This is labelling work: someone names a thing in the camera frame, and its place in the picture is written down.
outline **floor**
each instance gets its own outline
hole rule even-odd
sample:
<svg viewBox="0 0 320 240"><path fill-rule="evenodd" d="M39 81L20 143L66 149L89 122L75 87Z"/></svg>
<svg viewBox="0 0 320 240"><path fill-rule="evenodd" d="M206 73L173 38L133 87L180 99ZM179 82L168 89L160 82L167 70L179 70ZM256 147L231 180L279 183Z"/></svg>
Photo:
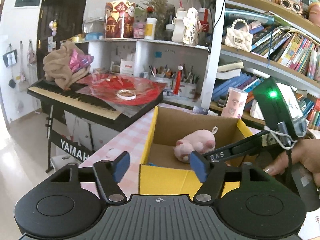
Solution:
<svg viewBox="0 0 320 240"><path fill-rule="evenodd" d="M21 233L13 217L15 203L48 177L45 173L48 148L46 117L46 114L34 113L13 124L9 132L3 118L0 118L0 240L20 238ZM67 132L67 127L58 121L53 123L53 128L61 134Z"/></svg>

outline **brown blanket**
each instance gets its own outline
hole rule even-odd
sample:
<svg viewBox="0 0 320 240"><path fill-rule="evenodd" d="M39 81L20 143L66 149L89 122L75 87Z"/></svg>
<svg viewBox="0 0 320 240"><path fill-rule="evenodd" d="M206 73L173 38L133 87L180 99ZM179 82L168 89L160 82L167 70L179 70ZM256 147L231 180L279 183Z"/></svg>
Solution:
<svg viewBox="0 0 320 240"><path fill-rule="evenodd" d="M79 54L84 54L71 41L66 41L61 44L61 48L50 52L43 59L43 70L45 71L45 78L48 81L53 81L62 89L67 89L71 84L83 78L90 70L90 66L82 68L76 73L72 73L69 62L75 49Z"/></svg>

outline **dark wooden door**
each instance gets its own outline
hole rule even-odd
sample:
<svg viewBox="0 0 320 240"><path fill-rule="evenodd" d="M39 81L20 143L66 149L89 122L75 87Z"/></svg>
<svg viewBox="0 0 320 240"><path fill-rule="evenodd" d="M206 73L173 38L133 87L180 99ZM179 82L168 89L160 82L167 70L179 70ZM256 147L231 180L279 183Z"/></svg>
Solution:
<svg viewBox="0 0 320 240"><path fill-rule="evenodd" d="M60 41L71 38L82 32L83 14L86 0L42 0L37 35L37 74L38 79L44 76L43 59L48 54L48 37L52 36L49 28L51 21L57 21L57 35L53 37L56 49ZM50 106L41 102L42 110L49 113ZM54 108L54 118L65 122L63 111Z"/></svg>

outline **black banner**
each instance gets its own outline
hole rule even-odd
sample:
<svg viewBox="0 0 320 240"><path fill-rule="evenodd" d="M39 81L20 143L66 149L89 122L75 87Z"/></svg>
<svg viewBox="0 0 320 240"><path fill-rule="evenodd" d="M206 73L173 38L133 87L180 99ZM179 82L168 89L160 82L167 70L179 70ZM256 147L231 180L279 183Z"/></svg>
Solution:
<svg viewBox="0 0 320 240"><path fill-rule="evenodd" d="M54 130L50 131L50 141L81 162L84 162L94 153L84 146L79 146L77 142L68 140Z"/></svg>

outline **yellow label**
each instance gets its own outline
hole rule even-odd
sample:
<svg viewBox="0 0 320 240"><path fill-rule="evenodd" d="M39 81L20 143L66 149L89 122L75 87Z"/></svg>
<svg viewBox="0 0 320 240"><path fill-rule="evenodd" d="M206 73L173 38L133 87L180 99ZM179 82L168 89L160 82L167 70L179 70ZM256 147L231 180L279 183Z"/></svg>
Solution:
<svg viewBox="0 0 320 240"><path fill-rule="evenodd" d="M147 23L146 29L144 31L144 35L145 36L152 36L152 28L153 28L153 24L152 23Z"/></svg>

